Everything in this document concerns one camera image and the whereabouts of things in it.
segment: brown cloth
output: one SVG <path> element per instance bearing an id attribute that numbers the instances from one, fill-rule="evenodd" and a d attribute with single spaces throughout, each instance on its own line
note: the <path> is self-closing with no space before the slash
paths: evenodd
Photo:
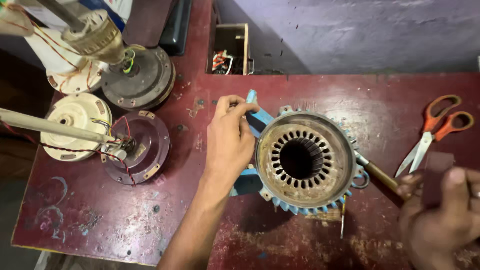
<path id="1" fill-rule="evenodd" d="M 122 36 L 127 45 L 158 46 L 165 23 L 178 0 L 135 0 Z"/>

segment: hand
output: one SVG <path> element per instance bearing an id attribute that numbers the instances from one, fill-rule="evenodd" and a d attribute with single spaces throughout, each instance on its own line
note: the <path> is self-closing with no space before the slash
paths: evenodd
<path id="1" fill-rule="evenodd" d="M 243 118 L 250 110 L 258 112 L 260 107 L 245 103 L 239 96 L 218 100 L 215 116 L 207 128 L 207 161 L 199 186 L 208 187 L 210 195 L 228 196 L 252 159 L 255 137 Z"/>
<path id="2" fill-rule="evenodd" d="M 480 237 L 480 172 L 453 168 L 442 179 L 442 203 L 426 210 L 421 203 L 422 175 L 401 179 L 397 193 L 407 199 L 400 212 L 402 241 L 418 270 L 455 269 L 453 252 Z"/>

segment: wall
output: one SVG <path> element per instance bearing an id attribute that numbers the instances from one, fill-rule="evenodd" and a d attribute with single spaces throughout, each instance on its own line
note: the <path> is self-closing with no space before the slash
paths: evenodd
<path id="1" fill-rule="evenodd" d="M 478 0 L 217 0 L 249 23 L 256 70 L 286 74 L 475 72 Z"/>

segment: red wooden workbench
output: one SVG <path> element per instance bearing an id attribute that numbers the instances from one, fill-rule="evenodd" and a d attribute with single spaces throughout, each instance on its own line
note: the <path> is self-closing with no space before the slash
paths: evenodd
<path id="1" fill-rule="evenodd" d="M 280 106 L 292 105 L 342 121 L 357 137 L 362 153 L 389 175 L 419 140 L 428 102 L 457 94 L 464 99 L 458 109 L 480 119 L 480 74 L 205 74 L 211 1 L 193 1 L 190 22 L 185 56 L 173 58 L 183 79 L 155 112 L 172 139 L 167 169 L 153 181 L 131 187 L 110 179 L 98 156 L 61 162 L 40 148 L 14 246 L 155 265 L 192 201 L 205 164 L 212 101 L 223 95 L 246 96 L 255 89 L 260 105 L 272 115 Z M 204 100 L 203 106 L 198 99 Z M 477 124 L 449 135 L 430 151 L 453 153 L 457 165 L 480 169 L 479 131 Z M 210 268 L 407 269 L 397 233 L 398 199 L 375 180 L 364 191 L 352 192 L 343 240 L 339 223 L 305 219 L 280 208 L 275 213 L 273 204 L 259 194 L 231 198 Z M 159 213 L 153 212 L 155 205 Z M 459 253 L 460 266 L 477 268 L 477 254 Z"/>

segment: tool handle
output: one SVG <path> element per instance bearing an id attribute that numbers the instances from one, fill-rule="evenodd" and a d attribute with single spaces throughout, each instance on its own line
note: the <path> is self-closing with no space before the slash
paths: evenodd
<path id="1" fill-rule="evenodd" d="M 382 181 L 383 184 L 385 184 L 394 193 L 396 193 L 396 187 L 398 186 L 398 183 L 395 180 L 393 180 L 392 178 L 390 178 L 390 176 L 388 176 L 384 171 L 382 171 L 380 168 L 378 168 L 377 165 L 375 165 L 375 163 L 370 161 L 365 166 L 365 170 L 369 174 L 378 178 L 380 181 Z"/>
<path id="2" fill-rule="evenodd" d="M 455 119 L 459 119 L 462 123 L 461 127 L 454 127 Z M 473 127 L 475 120 L 471 114 L 464 111 L 459 111 L 448 116 L 445 124 L 435 133 L 435 140 L 439 142 L 443 137 L 452 132 L 459 132 Z"/>
<path id="3" fill-rule="evenodd" d="M 432 115 L 432 108 L 437 105 L 440 101 L 449 99 L 453 102 L 452 105 L 450 105 L 447 108 L 444 108 L 440 113 L 438 113 L 436 116 Z M 446 96 L 441 96 L 437 98 L 436 100 L 432 101 L 425 110 L 425 125 L 423 127 L 423 133 L 432 131 L 435 126 L 438 124 L 438 122 L 447 114 L 447 112 L 456 106 L 460 105 L 462 103 L 462 99 L 459 96 L 456 95 L 446 95 Z"/>

